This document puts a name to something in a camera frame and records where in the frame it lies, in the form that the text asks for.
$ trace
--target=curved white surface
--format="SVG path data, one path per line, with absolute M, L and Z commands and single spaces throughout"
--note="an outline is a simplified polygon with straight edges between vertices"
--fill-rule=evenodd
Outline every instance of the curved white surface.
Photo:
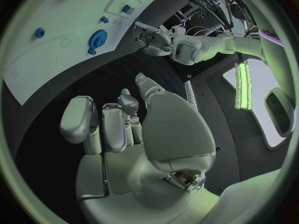
M 257 122 L 260 124 L 264 135 L 266 137 L 266 142 L 271 148 L 276 147 L 285 138 L 281 137 L 276 129 L 272 120 L 266 110 L 264 104 L 264 98 L 270 92 L 270 90 L 280 87 L 277 80 L 275 79 L 269 66 L 264 65 L 262 61 L 249 59 L 248 60 L 250 76 L 251 76 L 251 86 L 252 86 L 252 112 Z M 227 82 L 236 88 L 236 77 L 235 68 L 226 72 L 223 77 Z M 295 127 L 297 123 L 297 109 L 295 110 Z
M 104 29 L 106 43 L 100 55 L 116 49 L 140 13 L 154 0 L 26 0 L 14 15 L 6 33 L 14 39 L 6 44 L 4 80 L 23 105 L 50 79 L 94 56 L 87 53 L 91 35 Z M 125 5 L 135 8 L 131 15 Z M 109 23 L 100 21 L 105 16 Z M 38 39 L 35 31 L 45 29 Z

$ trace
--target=robotic hand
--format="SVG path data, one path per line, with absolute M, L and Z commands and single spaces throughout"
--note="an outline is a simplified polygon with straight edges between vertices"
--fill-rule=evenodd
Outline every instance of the robotic hand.
M 134 27 L 134 40 L 147 55 L 166 56 L 183 65 L 193 65 L 214 57 L 217 52 L 233 54 L 241 52 L 257 56 L 266 62 L 260 40 L 250 37 L 234 37 L 230 33 L 216 37 L 188 36 L 186 29 L 174 26 L 171 34 L 141 22 Z

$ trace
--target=purple stripe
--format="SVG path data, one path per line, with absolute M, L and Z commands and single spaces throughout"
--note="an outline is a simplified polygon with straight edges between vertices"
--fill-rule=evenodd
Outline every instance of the purple stripe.
M 261 30 L 259 30 L 259 34 L 260 34 L 263 38 L 265 38 L 265 39 L 267 39 L 267 40 L 269 40 L 269 41 L 271 41 L 271 42 L 274 42 L 274 43 L 276 43 L 276 44 L 278 44 L 278 45 L 280 45 L 280 46 L 282 46 L 282 47 L 285 47 L 285 45 L 283 45 L 283 43 L 282 43 L 281 41 L 279 41 L 278 39 L 273 38 L 273 37 L 271 37 L 271 36 L 268 36 L 267 34 L 264 34 Z

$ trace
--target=green light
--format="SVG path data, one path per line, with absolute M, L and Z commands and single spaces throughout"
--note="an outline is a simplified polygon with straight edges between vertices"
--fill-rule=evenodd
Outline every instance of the green light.
M 246 62 L 235 64 L 236 71 L 236 101 L 235 108 L 251 110 L 251 79 L 249 65 Z

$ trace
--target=robotic arm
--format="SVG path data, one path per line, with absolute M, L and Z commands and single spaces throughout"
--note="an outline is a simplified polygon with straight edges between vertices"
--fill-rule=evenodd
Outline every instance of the robotic arm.
M 186 29 L 175 26 L 171 34 L 161 29 L 136 22 L 134 40 L 147 55 L 166 56 L 183 65 L 193 65 L 213 58 L 217 52 L 233 54 L 241 52 L 257 56 L 266 62 L 260 40 L 251 37 L 234 37 L 230 33 L 216 37 L 188 36 Z

